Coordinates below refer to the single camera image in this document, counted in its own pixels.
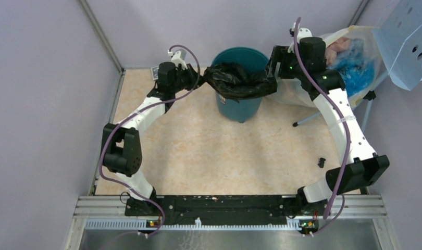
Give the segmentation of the black trash bag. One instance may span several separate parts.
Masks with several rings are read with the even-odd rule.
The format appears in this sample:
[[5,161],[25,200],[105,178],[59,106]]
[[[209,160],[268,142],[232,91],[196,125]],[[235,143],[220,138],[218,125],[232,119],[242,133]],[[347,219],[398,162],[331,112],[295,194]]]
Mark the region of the black trash bag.
[[265,70],[249,73],[234,62],[207,67],[203,78],[222,97],[234,100],[262,98],[276,93],[278,88],[276,78]]

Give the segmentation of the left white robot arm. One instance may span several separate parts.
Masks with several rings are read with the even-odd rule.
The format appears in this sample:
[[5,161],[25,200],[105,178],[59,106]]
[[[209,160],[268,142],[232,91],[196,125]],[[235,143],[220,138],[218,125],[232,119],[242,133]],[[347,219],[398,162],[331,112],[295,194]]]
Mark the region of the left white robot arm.
[[138,210],[144,215],[156,211],[157,201],[151,197],[155,193],[154,187],[140,169],[143,160],[141,135],[179,100],[177,93],[186,91],[190,94],[203,83],[200,68],[163,62],[143,103],[118,124],[108,123],[103,128],[99,169],[106,167],[118,177],[115,182],[131,192],[131,197],[138,200]]

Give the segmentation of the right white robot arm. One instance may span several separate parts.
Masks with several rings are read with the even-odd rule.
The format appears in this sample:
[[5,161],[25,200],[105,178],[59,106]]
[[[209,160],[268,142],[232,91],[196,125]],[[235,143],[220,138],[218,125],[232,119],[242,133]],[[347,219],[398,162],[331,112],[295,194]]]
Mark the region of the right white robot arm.
[[386,155],[379,155],[369,144],[351,109],[340,73],[329,69],[325,42],[318,37],[300,39],[298,51],[274,46],[266,71],[278,80],[299,80],[303,91],[320,111],[340,156],[340,167],[297,192],[296,209],[309,215],[317,202],[333,195],[371,186],[388,169]]

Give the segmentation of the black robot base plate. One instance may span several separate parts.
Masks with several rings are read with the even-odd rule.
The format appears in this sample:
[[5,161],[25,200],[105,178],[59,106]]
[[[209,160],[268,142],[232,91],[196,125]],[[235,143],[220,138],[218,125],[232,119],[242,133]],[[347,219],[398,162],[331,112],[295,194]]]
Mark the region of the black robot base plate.
[[153,216],[165,225],[266,226],[286,224],[297,216],[322,216],[327,201],[308,203],[304,197],[282,195],[166,195],[155,204],[129,198],[125,216]]

